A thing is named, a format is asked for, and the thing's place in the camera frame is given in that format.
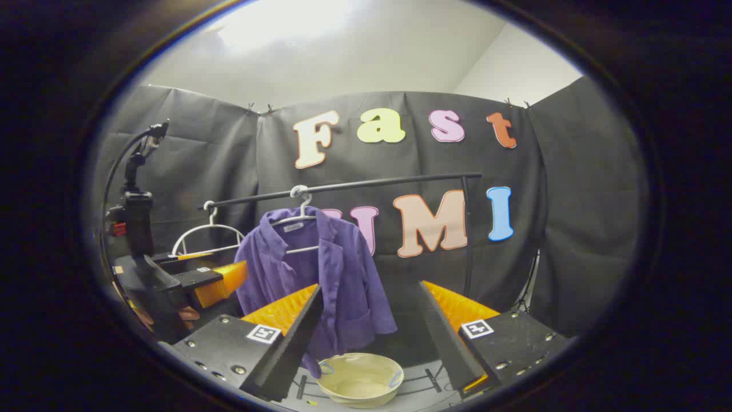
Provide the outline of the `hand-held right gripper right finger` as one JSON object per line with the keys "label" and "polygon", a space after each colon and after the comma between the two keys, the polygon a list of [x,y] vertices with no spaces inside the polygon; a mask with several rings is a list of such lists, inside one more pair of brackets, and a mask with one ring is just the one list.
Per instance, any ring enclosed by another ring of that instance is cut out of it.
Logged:
{"label": "hand-held right gripper right finger", "polygon": [[462,399],[522,381],[570,344],[525,311],[499,313],[427,281],[419,290],[432,344]]}

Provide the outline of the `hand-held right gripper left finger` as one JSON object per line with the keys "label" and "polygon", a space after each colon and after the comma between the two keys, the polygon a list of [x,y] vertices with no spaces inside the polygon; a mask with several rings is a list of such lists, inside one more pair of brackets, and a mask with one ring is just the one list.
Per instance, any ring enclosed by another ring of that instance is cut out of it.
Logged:
{"label": "hand-held right gripper left finger", "polygon": [[172,345],[173,357],[238,396],[282,401],[300,368],[324,308],[312,284],[243,320],[220,315]]}

